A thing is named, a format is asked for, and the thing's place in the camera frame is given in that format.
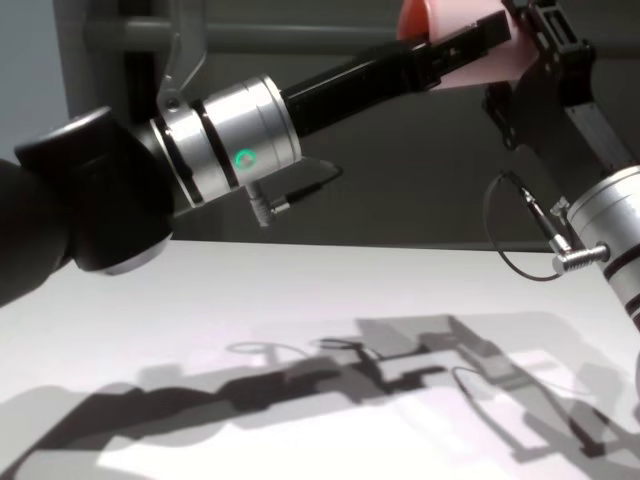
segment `cable connector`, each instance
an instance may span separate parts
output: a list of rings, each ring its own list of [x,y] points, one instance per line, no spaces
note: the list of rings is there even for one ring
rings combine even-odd
[[[569,208],[571,208],[571,204],[569,203],[569,201],[564,197],[560,197],[560,200],[558,200],[556,204],[551,207],[551,210],[549,210],[549,212],[554,217],[562,219],[567,216]]]
[[[569,272],[575,272],[577,270],[590,267],[597,262],[606,262],[609,260],[609,255],[609,247],[606,245],[598,245],[595,248],[576,250],[556,255],[553,259],[553,269],[558,275],[564,275]]]
[[[249,195],[253,214],[262,228],[270,227],[274,223],[277,215],[289,210],[296,203],[300,203],[306,198],[309,198],[313,194],[319,192],[326,185],[340,178],[344,173],[342,168],[338,165],[326,160],[316,160],[316,162],[323,168],[332,170],[333,174],[324,180],[313,182],[310,185],[306,185],[302,188],[289,192],[286,195],[278,197],[273,202],[269,201],[258,182],[250,183],[245,187],[247,194]]]

